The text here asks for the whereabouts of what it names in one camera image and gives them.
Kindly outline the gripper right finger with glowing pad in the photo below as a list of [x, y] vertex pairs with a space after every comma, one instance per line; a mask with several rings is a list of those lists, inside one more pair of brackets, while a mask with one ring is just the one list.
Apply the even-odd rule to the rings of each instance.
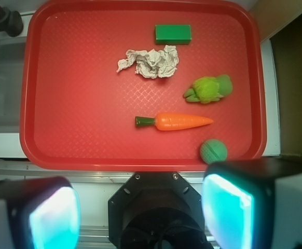
[[201, 206], [220, 248], [302, 248], [302, 161], [213, 163]]

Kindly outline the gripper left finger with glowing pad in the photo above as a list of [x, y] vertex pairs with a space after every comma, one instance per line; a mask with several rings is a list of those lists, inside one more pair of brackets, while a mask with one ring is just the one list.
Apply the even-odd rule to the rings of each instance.
[[64, 177], [0, 181], [0, 248], [76, 248], [80, 203]]

